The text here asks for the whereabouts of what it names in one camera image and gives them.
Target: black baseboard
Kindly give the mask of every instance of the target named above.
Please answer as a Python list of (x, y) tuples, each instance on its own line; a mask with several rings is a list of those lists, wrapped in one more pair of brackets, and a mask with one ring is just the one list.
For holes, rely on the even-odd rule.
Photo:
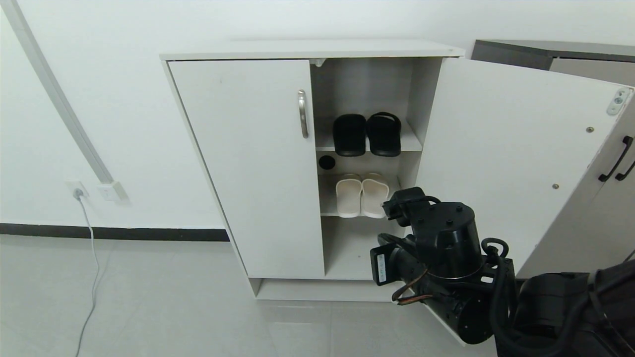
[[(163, 229), (94, 227), (95, 239), (127, 239), (139, 241), (212, 241), (228, 242), (225, 229)], [(39, 226), (35, 224), (0, 223), (0, 234), (37, 237), (90, 238), (87, 227)]]

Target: label sticker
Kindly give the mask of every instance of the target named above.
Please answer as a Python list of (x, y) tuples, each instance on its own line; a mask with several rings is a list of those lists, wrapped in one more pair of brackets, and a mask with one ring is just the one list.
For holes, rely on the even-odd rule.
[(386, 261), (384, 259), (384, 255), (377, 255), (377, 270), (379, 275), (379, 282), (383, 283), (386, 281)]

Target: door hinge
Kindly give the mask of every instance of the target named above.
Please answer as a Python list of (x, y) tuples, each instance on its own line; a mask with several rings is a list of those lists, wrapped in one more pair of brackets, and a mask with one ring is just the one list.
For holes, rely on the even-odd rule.
[(629, 98), (630, 94), (631, 89), (628, 87), (621, 87), (619, 90), (617, 90), (617, 93), (615, 94), (613, 99), (611, 99), (611, 103), (608, 105), (608, 109), (606, 110), (608, 115), (617, 115), (617, 113), (619, 113), (624, 106), (624, 103), (626, 103), (626, 100)]
[(309, 64), (314, 64), (316, 67), (322, 67), (324, 61), (326, 61), (326, 58), (310, 58)]

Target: black door handle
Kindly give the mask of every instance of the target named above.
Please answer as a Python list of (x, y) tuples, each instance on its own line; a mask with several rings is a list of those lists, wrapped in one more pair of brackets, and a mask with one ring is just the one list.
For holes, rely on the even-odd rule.
[[(615, 165), (613, 166), (613, 168), (611, 169), (611, 171), (608, 173), (608, 175), (602, 174), (598, 177), (598, 180), (602, 181), (602, 182), (606, 182), (611, 176), (613, 176), (613, 172), (615, 172), (615, 170), (617, 169), (618, 166), (620, 166), (620, 163), (622, 162), (622, 160), (624, 159), (624, 156), (626, 156), (626, 153), (628, 152), (628, 150), (631, 148), (631, 146), (633, 145), (633, 138), (626, 135), (623, 139), (622, 142), (626, 144), (626, 147), (624, 148), (624, 151), (622, 151), (622, 155), (620, 155), (620, 158), (617, 159), (617, 162), (615, 163)], [(624, 177), (622, 177), (621, 180), (625, 179), (626, 176), (631, 172), (632, 166), (631, 168), (626, 171), (626, 174), (624, 175)]]
[(631, 164), (631, 167), (629, 167), (629, 169), (626, 170), (625, 173), (618, 173), (615, 176), (615, 180), (622, 181), (623, 179), (626, 179), (626, 176), (628, 176), (629, 173), (631, 173), (631, 170), (633, 169), (633, 167), (635, 167), (635, 161), (633, 161), (633, 163)]

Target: white slipper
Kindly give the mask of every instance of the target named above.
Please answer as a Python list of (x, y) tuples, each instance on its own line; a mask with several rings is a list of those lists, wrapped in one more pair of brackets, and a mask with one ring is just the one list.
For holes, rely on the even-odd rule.
[(359, 175), (350, 173), (342, 176), (342, 179), (335, 185), (338, 216), (342, 218), (353, 218), (361, 213), (359, 203), (361, 196), (360, 179)]
[(367, 173), (361, 183), (361, 211), (367, 217), (384, 218), (386, 214), (382, 203), (388, 200), (390, 187), (388, 181), (378, 173)]

